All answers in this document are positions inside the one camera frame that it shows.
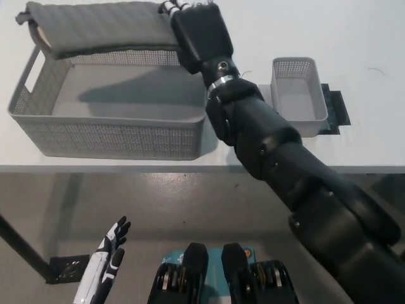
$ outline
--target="gray folded towel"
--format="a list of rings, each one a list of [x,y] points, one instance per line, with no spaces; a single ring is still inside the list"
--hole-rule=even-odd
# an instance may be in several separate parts
[[[28,22],[32,40],[54,59],[111,51],[176,51],[178,44],[167,15],[158,4],[124,2],[42,5],[28,2],[16,17]]]

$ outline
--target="screw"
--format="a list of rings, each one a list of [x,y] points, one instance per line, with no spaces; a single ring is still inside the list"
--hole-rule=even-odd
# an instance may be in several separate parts
[[[267,147],[265,144],[262,144],[259,150],[260,155],[264,155],[266,153]]]
[[[228,70],[228,63],[226,61],[221,61],[218,64],[218,71],[226,71]]]

